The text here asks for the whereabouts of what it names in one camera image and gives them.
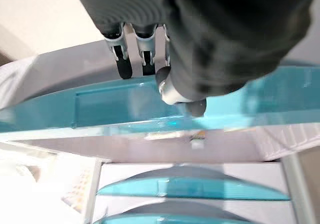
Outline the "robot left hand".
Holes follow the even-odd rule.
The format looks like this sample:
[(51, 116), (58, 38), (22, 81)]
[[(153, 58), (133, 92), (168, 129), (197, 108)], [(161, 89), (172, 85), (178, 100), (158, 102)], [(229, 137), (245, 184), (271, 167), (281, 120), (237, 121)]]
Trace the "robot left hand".
[(207, 97), (273, 72), (307, 34), (313, 0), (80, 0), (107, 39), (130, 24), (150, 37), (164, 25), (169, 65), (156, 73), (162, 100), (195, 116)]

